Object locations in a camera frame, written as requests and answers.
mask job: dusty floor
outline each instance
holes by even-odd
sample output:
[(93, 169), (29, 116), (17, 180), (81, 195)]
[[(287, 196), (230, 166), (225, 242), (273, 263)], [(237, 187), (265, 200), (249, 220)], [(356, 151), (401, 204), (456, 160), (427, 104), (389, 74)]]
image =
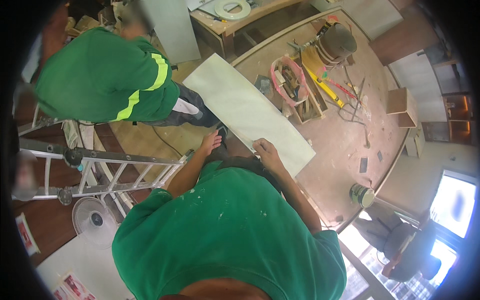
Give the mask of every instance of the dusty floor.
[[(343, 121), (337, 114), (337, 106), (330, 103), (327, 103), (329, 109), (325, 111), (326, 118), (303, 125), (294, 124), (305, 139), (311, 139), (317, 153), (296, 178), (304, 191), (322, 211), (323, 221), (331, 226), (337, 225), (335, 222), (337, 216), (342, 215), (344, 220), (348, 220), (360, 208), (348, 196), (351, 185), (358, 182), (368, 186), (370, 185), (369, 180), (372, 181), (374, 188), (380, 184), (381, 178), (390, 168), (406, 133), (405, 129), (398, 128), (395, 115), (388, 116), (385, 113), (388, 90), (396, 88), (391, 73), (381, 65), (361, 31), (344, 14), (335, 13), (335, 15), (341, 22), (347, 21), (352, 24), (353, 35), (358, 44), (358, 50), (354, 54), (356, 64), (347, 68), (355, 85), (359, 85), (362, 78), (366, 77), (363, 94), (368, 97), (368, 100), (365, 101), (367, 109), (361, 112), (361, 117), (367, 123), (371, 147), (367, 149), (363, 146), (365, 144), (364, 128), (360, 124)], [(306, 40), (303, 41), (298, 34), (296, 35), (300, 44), (308, 41), (310, 36), (315, 34), (316, 30), (312, 25), (306, 24), (305, 26), (308, 27), (299, 29), (295, 33), (292, 32), (293, 36), (284, 36), (281, 41), (279, 39), (278, 45), (272, 48), (275, 53), (268, 53), (271, 61), (289, 51), (286, 41), (293, 39), (296, 33), (300, 32), (305, 36)], [(179, 64), (179, 70), (174, 71), (172, 75), (174, 81), (181, 83), (188, 74), (213, 53), (203, 41), (199, 40), (198, 45), (202, 59)], [(249, 81), (253, 82), (257, 74), (267, 75), (271, 61), (260, 62), (258, 57), (252, 55), (251, 59), (244, 60), (236, 68)], [(334, 69), (329, 72), (329, 76), (345, 85), (346, 77), (343, 69)], [(343, 92), (336, 88), (333, 89), (344, 101), (347, 99)], [(122, 121), (110, 125), (126, 153), (179, 158), (178, 154), (155, 135), (150, 126), (140, 123), (132, 126), (131, 122)], [(173, 147), (181, 153), (185, 153), (188, 149), (196, 149), (200, 145), (202, 137), (212, 129), (184, 124), (179, 127), (157, 127), (156, 130)], [(228, 146), (231, 154), (250, 154), (236, 138), (230, 139)], [(379, 161), (377, 157), (379, 151), (382, 153), (382, 161)], [(363, 174), (359, 173), (361, 157), (368, 157), (367, 172)], [(153, 168), (145, 179), (152, 180), (159, 172), (159, 168)]]

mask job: plastic bag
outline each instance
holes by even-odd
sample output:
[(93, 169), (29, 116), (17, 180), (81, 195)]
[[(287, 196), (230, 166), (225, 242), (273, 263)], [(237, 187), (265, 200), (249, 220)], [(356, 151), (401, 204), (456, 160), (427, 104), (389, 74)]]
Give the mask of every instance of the plastic bag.
[[(290, 98), (288, 93), (285, 91), (285, 88), (283, 86), (280, 86), (280, 82), (278, 82), (276, 76), (275, 76), (275, 68), (278, 63), (278, 61), (281, 60), (282, 64), (287, 65), (290, 67), (292, 70), (293, 74), (297, 77), (297, 79), (300, 81), (299, 82), (299, 90), (298, 90), (298, 101)], [(307, 83), (305, 81), (305, 74), (303, 74), (303, 70), (301, 67), (299, 67), (292, 59), (290, 59), (289, 56), (282, 56), (281, 58), (275, 60), (272, 63), (272, 66), (270, 67), (270, 76), (272, 77), (273, 85), (276, 89), (276, 91), (282, 96), (282, 98), (285, 99), (287, 104), (290, 107), (294, 107), (303, 101), (306, 101), (308, 99), (308, 89), (306, 87)]]

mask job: reflective stripe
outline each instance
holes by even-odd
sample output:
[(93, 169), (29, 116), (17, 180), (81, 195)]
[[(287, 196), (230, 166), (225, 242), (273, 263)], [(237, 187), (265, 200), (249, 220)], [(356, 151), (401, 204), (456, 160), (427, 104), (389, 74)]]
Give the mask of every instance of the reflective stripe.
[(128, 118), (132, 114), (133, 106), (137, 104), (140, 99), (138, 97), (140, 90), (136, 90), (130, 97), (128, 97), (128, 106), (117, 114), (117, 118), (113, 121), (120, 121)]
[(160, 54), (152, 53), (152, 58), (155, 59), (156, 64), (158, 65), (158, 74), (156, 76), (155, 82), (149, 88), (144, 91), (153, 91), (158, 89), (167, 78), (168, 65), (165, 63), (165, 60)]
[[(168, 65), (165, 63), (165, 60), (162, 58), (160, 54), (152, 53), (152, 58), (155, 60), (156, 64), (158, 65), (158, 74), (156, 76), (155, 82), (153, 85), (143, 91), (153, 91), (158, 89), (167, 78), (168, 72)], [(117, 114), (117, 118), (112, 121), (120, 121), (127, 119), (133, 111), (133, 106), (140, 102), (139, 98), (140, 90), (136, 90), (130, 97), (128, 97), (128, 106)]]

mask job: green t-shirt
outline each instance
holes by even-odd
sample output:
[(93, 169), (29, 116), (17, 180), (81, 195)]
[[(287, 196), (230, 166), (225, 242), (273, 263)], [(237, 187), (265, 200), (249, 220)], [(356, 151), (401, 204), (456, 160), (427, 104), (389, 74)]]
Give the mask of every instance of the green t-shirt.
[(35, 89), (47, 115), (91, 122), (163, 120), (180, 94), (167, 58), (146, 39), (102, 27), (52, 55)]
[(112, 253), (138, 300), (177, 294), (199, 280), (233, 278), (273, 300), (339, 299), (347, 282), (335, 231), (312, 235), (263, 177), (208, 164), (172, 199), (155, 189), (118, 229)]

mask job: white wall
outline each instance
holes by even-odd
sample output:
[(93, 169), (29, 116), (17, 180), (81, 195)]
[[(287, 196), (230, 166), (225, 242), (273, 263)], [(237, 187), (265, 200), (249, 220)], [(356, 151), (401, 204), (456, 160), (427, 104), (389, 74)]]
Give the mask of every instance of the white wall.
[(44, 260), (36, 269), (52, 290), (69, 271), (99, 300), (133, 298), (113, 262), (111, 249), (98, 250), (75, 237)]
[(426, 55), (412, 53), (390, 67), (400, 86), (417, 101), (419, 122), (447, 122), (442, 93)]
[(310, 3), (321, 12), (341, 6), (371, 39), (403, 20), (395, 6), (388, 0), (343, 0), (334, 3), (312, 0)]
[(478, 154), (474, 146), (426, 142), (420, 158), (400, 156), (377, 197), (419, 216), (430, 207), (444, 169), (478, 177)]

